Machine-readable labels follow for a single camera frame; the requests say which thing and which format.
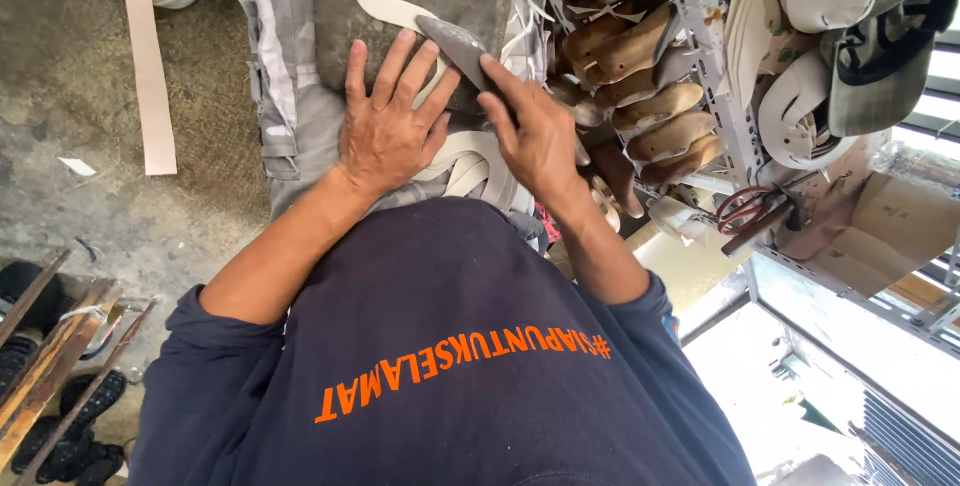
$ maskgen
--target shelf rack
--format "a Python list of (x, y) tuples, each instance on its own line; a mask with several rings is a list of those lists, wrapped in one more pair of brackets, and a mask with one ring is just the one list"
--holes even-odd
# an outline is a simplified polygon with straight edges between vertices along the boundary
[[(783, 180), (786, 174), (793, 174), (792, 171), (786, 170), (776, 162), (765, 161), (757, 120), (750, 107), (743, 109), (732, 95), (720, 94), (720, 85), (727, 72), (724, 54), (726, 47), (724, 22), (729, 10), (728, 1), (674, 1), (678, 6), (683, 28), (688, 36), (687, 44), (692, 50), (699, 53), (696, 61), (697, 76), (703, 86), (709, 111), (713, 113), (716, 119), (717, 136), (724, 143), (723, 157), (728, 169), (726, 183), (731, 184), (733, 190), (736, 191), (749, 186), (769, 185), (775, 180)], [(573, 31), (575, 26), (564, 15), (563, 1), (549, 0), (549, 2), (557, 14), (557, 19), (563, 30), (567, 33)], [(630, 132), (624, 133), (621, 131), (618, 131), (617, 135), (624, 146), (634, 136)], [(845, 170), (839, 170), (841, 173), (836, 171), (838, 170), (831, 166), (831, 172), (834, 176), (840, 176)], [(644, 186), (639, 180), (634, 185), (651, 197), (662, 197), (659, 191)], [(808, 200), (810, 200), (810, 197), (816, 197), (809, 186), (798, 187), (798, 190), (804, 193)], [(708, 212), (702, 212), (701, 219), (704, 222), (716, 222), (716, 216)], [(910, 335), (960, 360), (960, 337), (957, 337), (956, 332), (951, 333), (952, 328), (934, 327), (933, 330), (930, 330), (928, 326), (918, 326), (915, 318), (922, 315), (923, 312), (912, 311), (908, 306), (885, 301), (880, 296), (873, 298), (862, 296), (835, 277), (814, 270), (815, 267), (812, 265), (803, 261), (796, 261), (779, 253), (774, 247), (770, 246), (772, 242), (772, 233), (768, 233), (768, 236), (764, 237), (760, 244), (754, 246), (754, 250), (789, 271), (816, 282), (837, 296), (849, 300)], [(753, 289), (756, 289), (756, 281), (750, 285)]]

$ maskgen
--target gray pants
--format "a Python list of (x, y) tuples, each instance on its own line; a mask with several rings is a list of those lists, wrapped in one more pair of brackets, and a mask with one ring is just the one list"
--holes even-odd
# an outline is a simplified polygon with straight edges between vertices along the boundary
[[(249, 90), (257, 106), (263, 160), (270, 186), (270, 219), (275, 220), (329, 171), (340, 158), (344, 96), (325, 86), (317, 73), (313, 0), (240, 0), (246, 12)], [(475, 129), (482, 119), (456, 117), (450, 131)], [(411, 181), (393, 190), (370, 210), (404, 206), (440, 197), (450, 173)], [(468, 197), (479, 197), (479, 192)], [(525, 239), (543, 233), (532, 214), (508, 218)]]

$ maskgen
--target person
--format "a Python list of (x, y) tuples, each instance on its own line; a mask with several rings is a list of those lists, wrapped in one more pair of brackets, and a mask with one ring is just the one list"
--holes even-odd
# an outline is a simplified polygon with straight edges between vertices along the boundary
[(677, 341), (663, 282), (574, 166), (574, 123), (481, 64), (517, 180), (557, 220), (579, 285), (479, 199), (367, 210), (443, 145), (447, 70), (403, 31), (368, 96), (353, 42), (339, 162), (167, 320), (130, 486), (754, 483)]

